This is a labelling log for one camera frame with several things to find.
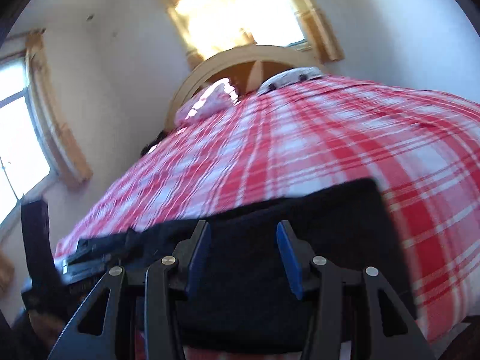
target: white pillowcase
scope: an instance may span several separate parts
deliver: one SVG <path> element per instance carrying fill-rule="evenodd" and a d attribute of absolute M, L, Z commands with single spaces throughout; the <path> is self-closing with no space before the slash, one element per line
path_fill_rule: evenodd
<path fill-rule="evenodd" d="M 283 88 L 284 86 L 299 83 L 300 81 L 306 81 L 322 77 L 324 74 L 317 67 L 296 67 L 282 73 L 278 73 L 273 77 L 265 81 L 260 88 L 258 88 L 257 94 L 263 95 L 264 93 L 274 91 L 275 89 Z"/>

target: metal rivet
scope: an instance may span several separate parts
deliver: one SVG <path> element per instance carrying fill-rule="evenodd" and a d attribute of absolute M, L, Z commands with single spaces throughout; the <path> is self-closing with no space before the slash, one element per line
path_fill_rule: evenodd
<path fill-rule="evenodd" d="M 122 273 L 122 267 L 121 266 L 114 266 L 113 268 L 110 268 L 109 274 L 112 276 L 118 276 Z"/>
<path fill-rule="evenodd" d="M 368 276 L 377 276 L 378 275 L 378 269 L 372 266 L 369 266 L 367 269 L 365 269 L 365 273 Z"/>
<path fill-rule="evenodd" d="M 315 256 L 312 261 L 316 266 L 324 266 L 327 263 L 327 259 L 322 256 Z"/>
<path fill-rule="evenodd" d="M 175 261 L 176 259 L 173 256 L 165 256 L 164 258 L 162 258 L 162 264 L 164 264 L 165 266 L 171 266 L 171 264 L 174 264 Z"/>

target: black fabric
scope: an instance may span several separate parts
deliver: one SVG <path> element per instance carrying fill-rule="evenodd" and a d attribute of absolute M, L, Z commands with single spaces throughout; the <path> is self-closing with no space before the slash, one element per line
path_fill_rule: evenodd
<path fill-rule="evenodd" d="M 8 325 L 0 310 L 0 355 L 2 359 L 26 360 L 15 332 Z"/>
<path fill-rule="evenodd" d="M 416 317 L 397 233 L 372 180 L 203 219 L 211 225 L 212 245 L 196 297 L 177 303 L 183 344 L 242 353 L 302 349 L 313 306 L 297 301 L 290 292 L 275 238 L 278 222 L 285 219 L 298 238 L 336 265 L 379 268 Z M 105 242 L 125 250 L 140 245 L 143 253 L 126 266 L 148 265 L 171 254 L 181 239 L 190 236 L 197 220 L 170 221 L 140 234 L 130 230 L 84 241 L 79 250 Z"/>

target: plaid bedspread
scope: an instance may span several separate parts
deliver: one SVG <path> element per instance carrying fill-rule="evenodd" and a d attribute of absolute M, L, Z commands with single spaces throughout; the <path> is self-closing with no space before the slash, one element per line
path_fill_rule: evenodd
<path fill-rule="evenodd" d="M 433 340 L 480 296 L 480 106 L 447 93 L 328 76 L 252 95 L 162 141 L 58 243 L 56 257 L 80 238 L 367 176 L 399 232 L 418 324 Z"/>

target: wooden headboard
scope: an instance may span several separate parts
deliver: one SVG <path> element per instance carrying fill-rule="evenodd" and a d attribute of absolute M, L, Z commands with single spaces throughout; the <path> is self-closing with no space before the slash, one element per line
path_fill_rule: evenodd
<path fill-rule="evenodd" d="M 222 78 L 229 78 L 238 95 L 254 91 L 275 74 L 292 68 L 325 67 L 306 52 L 287 47 L 248 45 L 219 52 L 198 65 L 186 78 L 170 102 L 165 130 L 175 128 L 176 111 L 196 92 Z"/>

